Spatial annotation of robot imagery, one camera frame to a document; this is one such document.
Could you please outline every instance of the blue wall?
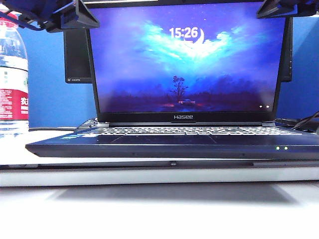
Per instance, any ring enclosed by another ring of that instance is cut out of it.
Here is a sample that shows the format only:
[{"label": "blue wall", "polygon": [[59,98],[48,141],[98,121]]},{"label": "blue wall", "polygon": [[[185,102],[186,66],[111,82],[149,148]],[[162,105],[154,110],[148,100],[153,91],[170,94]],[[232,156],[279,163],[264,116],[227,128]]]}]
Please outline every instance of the blue wall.
[{"label": "blue wall", "polygon": [[[19,30],[29,58],[29,121],[36,126],[77,126],[96,115],[92,85],[64,82],[63,34]],[[319,18],[294,20],[293,81],[282,83],[279,118],[319,110]]]},{"label": "blue wall", "polygon": [[293,80],[282,83],[278,118],[319,111],[319,17],[294,18]]},{"label": "blue wall", "polygon": [[66,84],[63,34],[20,29],[29,60],[29,125],[78,126],[96,111],[91,84]]}]

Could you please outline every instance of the water bottle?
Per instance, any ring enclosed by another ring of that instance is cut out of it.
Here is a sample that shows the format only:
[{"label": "water bottle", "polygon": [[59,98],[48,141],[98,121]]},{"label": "water bottle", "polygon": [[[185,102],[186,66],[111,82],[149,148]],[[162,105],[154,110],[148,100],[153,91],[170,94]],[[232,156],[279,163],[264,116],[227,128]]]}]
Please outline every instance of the water bottle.
[{"label": "water bottle", "polygon": [[[0,4],[0,10],[7,8]],[[13,13],[9,16],[17,19]],[[0,137],[28,130],[28,60],[17,28],[0,18]]]}]

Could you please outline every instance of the laptop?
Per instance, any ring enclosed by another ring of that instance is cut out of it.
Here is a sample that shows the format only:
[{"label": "laptop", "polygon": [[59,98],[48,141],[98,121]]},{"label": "laptop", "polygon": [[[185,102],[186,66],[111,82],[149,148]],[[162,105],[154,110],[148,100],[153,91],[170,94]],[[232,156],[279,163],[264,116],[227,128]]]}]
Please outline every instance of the laptop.
[{"label": "laptop", "polygon": [[88,34],[98,125],[26,148],[121,159],[114,166],[318,160],[318,135],[274,123],[289,20],[257,19],[260,5],[89,4],[100,21]]}]

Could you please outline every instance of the black monitor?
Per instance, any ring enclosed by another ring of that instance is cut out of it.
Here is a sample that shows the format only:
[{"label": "black monitor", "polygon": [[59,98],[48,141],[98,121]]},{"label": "black monitor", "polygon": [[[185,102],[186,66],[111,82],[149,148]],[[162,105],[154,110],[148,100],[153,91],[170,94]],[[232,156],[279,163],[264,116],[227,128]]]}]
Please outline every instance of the black monitor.
[{"label": "black monitor", "polygon": [[87,30],[68,30],[63,34],[65,82],[92,83]]},{"label": "black monitor", "polygon": [[[89,0],[85,1],[87,6],[91,7],[92,4],[89,4],[89,2]],[[278,72],[281,82],[289,82],[292,80],[292,50],[293,18],[287,18],[283,40],[283,64]],[[77,29],[64,32],[64,62],[66,83],[92,82],[87,30]]]}]

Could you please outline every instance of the desktop wallpaper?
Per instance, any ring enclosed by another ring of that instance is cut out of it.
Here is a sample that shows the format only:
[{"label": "desktop wallpaper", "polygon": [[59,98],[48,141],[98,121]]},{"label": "desktop wallpaper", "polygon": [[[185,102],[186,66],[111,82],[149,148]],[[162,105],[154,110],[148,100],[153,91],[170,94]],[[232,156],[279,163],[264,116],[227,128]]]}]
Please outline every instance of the desktop wallpaper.
[{"label": "desktop wallpaper", "polygon": [[272,111],[285,19],[259,6],[91,9],[100,112]]}]

